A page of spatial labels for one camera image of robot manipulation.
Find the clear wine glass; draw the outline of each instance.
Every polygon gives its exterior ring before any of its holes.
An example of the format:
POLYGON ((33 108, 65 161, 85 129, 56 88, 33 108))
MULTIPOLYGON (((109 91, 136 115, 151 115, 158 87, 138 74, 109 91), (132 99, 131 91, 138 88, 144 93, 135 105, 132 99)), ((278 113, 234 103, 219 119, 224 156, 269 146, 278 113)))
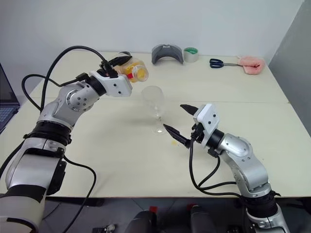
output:
POLYGON ((165 112, 165 101, 161 88, 158 86, 148 86, 142 90, 141 96, 148 114, 155 118, 152 131, 156 134, 165 133, 161 118, 165 112))

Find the white table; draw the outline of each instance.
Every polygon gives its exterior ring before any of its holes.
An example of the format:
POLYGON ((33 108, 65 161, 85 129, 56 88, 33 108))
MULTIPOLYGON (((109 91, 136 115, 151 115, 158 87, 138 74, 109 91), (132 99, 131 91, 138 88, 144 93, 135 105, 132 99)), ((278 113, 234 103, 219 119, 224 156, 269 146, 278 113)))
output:
MULTIPOLYGON (((64 82, 71 79, 67 76, 71 72, 78 74, 81 66, 85 65, 81 62, 84 56, 88 57, 88 52, 69 55, 54 75, 64 73, 64 82), (72 66, 71 60, 75 60, 75 66, 72 66)), ((138 56, 150 57, 149 54, 138 56)), ((163 120, 179 129, 184 136, 190 135, 193 120, 179 105, 200 106, 214 102, 221 118, 220 130, 243 136, 252 143, 255 155, 266 167, 275 191, 284 197, 311 195, 311 139, 269 69, 265 68, 258 76, 244 75, 239 67, 224 67, 216 72, 203 67, 207 66, 207 59, 201 57, 198 64, 186 64, 184 67, 175 61, 162 62, 155 67, 148 64, 150 79, 145 83, 135 83, 132 97, 119 99, 103 96, 80 117, 66 155, 96 171, 98 181, 92 197, 208 197, 197 191, 190 181, 189 150, 167 133, 157 135, 151 131, 152 119, 145 114, 139 99, 141 89, 148 85, 158 85, 163 89, 167 105, 163 120), (196 72, 190 77, 188 69, 192 66, 197 68, 193 69, 196 72), (168 75, 164 79, 159 76, 161 73, 175 76, 168 75), (216 91, 215 88, 223 89, 222 82, 225 80, 233 86, 223 84, 227 92, 216 91), (200 94, 188 90, 196 82, 201 84, 198 85, 198 89, 202 90, 200 94)), ((222 59, 231 62, 234 58, 222 59)), ((46 101, 54 100, 56 93, 56 89, 51 87, 46 101)), ((37 102, 38 94, 38 89, 32 93, 37 102)), ((37 117, 38 111, 29 102, 25 103, 0 135, 0 163, 18 145, 22 135, 33 129, 37 117)), ((200 145, 195 145, 193 167, 197 182, 210 173, 215 164, 216 159, 200 145)), ((6 190, 3 180, 0 192, 6 190)), ((232 180, 229 167, 222 162, 218 173, 207 185, 232 180)), ((61 190, 54 196, 84 197, 91 183, 92 175, 88 170, 68 164, 61 190)), ((238 192, 234 185, 219 187, 215 191, 238 192)))

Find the blue scissors handle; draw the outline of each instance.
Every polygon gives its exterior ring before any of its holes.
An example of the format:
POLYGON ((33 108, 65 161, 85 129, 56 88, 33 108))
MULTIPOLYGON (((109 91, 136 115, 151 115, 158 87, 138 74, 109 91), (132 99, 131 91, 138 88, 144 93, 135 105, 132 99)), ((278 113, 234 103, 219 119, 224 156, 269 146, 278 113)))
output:
POLYGON ((216 58, 211 58, 209 60, 209 66, 211 68, 221 68, 221 67, 224 67, 224 62, 216 58))

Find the floor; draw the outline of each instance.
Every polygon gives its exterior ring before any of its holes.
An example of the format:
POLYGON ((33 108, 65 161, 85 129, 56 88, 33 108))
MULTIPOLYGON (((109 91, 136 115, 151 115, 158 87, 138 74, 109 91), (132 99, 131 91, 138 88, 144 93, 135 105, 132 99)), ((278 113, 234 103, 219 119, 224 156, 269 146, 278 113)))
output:
MULTIPOLYGON (((291 233, 311 233, 311 215, 304 209, 288 207, 284 200, 279 204, 291 233)), ((242 210, 233 198, 136 198, 105 199, 101 207, 85 207, 69 233, 91 233, 92 228, 117 224, 114 233, 123 233, 142 210, 157 206, 157 222, 162 233, 189 233, 187 205, 199 204, 209 211, 218 233, 226 233, 229 225, 241 225, 242 210)), ((44 216, 58 202, 46 201, 44 216)), ((40 233, 62 232, 71 221, 79 206, 62 203, 49 217, 42 221, 40 233)))

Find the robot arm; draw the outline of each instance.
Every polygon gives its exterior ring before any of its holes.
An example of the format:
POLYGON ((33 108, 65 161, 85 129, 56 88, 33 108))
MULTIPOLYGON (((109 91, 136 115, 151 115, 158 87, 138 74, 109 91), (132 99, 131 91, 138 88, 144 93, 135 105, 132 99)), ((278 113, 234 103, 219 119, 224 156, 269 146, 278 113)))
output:
POLYGON ((61 88, 56 100, 41 112, 36 127, 24 136, 6 174, 7 193, 0 197, 0 232, 37 232, 47 195, 62 184, 66 162, 62 161, 70 133, 78 118, 100 96, 131 95, 125 75, 108 77, 102 69, 83 73, 79 82, 61 88))
MULTIPOLYGON (((219 116, 213 104, 202 105, 199 109, 186 104, 181 107, 193 115, 192 139, 203 148, 208 147, 210 155, 220 156, 231 168, 253 229, 258 233, 290 233, 274 198, 276 193, 268 182, 268 173, 255 157, 251 144, 244 138, 217 129, 219 116)), ((173 138, 189 148, 189 139, 171 126, 164 126, 173 138)))

